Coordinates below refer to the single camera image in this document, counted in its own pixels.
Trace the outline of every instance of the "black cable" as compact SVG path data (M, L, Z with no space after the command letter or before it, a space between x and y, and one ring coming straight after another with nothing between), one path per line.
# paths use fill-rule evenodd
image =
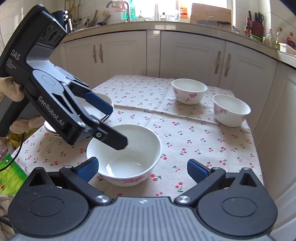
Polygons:
M4 171L6 168L8 168L8 167L9 167L9 166L15 161L15 159L16 159L17 156L18 156L18 154L20 153L20 150L21 150L21 148L22 148L22 144L24 143L24 137L25 137L25 133L22 134L22 142L21 142L21 144L20 144L19 150L17 151L15 157L11 160L11 162L10 162L8 165L6 165L5 167L1 168L1 169L0 169L0 172Z
M0 222L6 224L7 226L12 228L12 225L10 223L9 220L7 220L6 218L0 217Z
M74 2L73 2L72 8L74 7L74 4L75 4L75 0L74 0ZM71 11L72 11L72 8L70 9L70 12L69 12L69 14L71 13Z

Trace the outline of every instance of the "glove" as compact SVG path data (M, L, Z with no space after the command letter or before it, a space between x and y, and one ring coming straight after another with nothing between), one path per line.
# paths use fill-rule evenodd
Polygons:
M15 102L20 102L25 97L22 86L17 84L13 77L0 78L0 101L4 95ZM19 119L14 121L9 129L15 134L22 134L42 126L44 122L45 119L42 116L33 117L31 120Z
M4 95L15 102L20 102L25 97L22 86L17 84L12 77L0 78L0 100Z

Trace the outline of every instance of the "table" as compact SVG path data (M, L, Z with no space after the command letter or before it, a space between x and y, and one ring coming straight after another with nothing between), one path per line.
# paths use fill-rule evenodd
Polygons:
M173 199L196 184L187 174L190 158L209 168L222 167L227 172L251 167L262 181L247 122L230 128L214 118L212 96L233 93L209 86L201 103L189 106L175 100L171 81L117 75L94 88L94 92L106 94L114 102L115 111L108 120L109 125L134 123L147 126L160 137L162 155L151 176L139 185L114 186L100 175L93 177L90 184L113 198L123 195L171 196ZM16 162L26 174L39 166L46 171L57 171L65 165L77 166L86 160L89 141L90 138L83 139L71 146L41 127L23 144Z

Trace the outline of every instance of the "blue gripper pad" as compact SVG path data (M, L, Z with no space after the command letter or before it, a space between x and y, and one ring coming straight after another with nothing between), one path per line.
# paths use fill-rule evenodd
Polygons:
M96 157L92 157L75 167L75 169L77 176L89 182L98 173L99 161Z
M113 112L113 107L109 105L106 101L98 97L94 92L85 92L83 94L86 102L90 103L93 107L102 111L106 115L110 115Z
M187 172L196 183L199 183L208 177L212 173L212 170L198 161L190 159L187 162Z

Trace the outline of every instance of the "faucet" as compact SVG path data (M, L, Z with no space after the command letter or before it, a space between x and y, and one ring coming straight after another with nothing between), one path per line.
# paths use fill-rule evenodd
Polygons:
M130 8L130 5L127 1L124 1L124 3L126 3L126 5L128 7L128 22L130 22L131 21L131 8ZM109 7L111 4L112 4L112 1L108 2L106 7Z

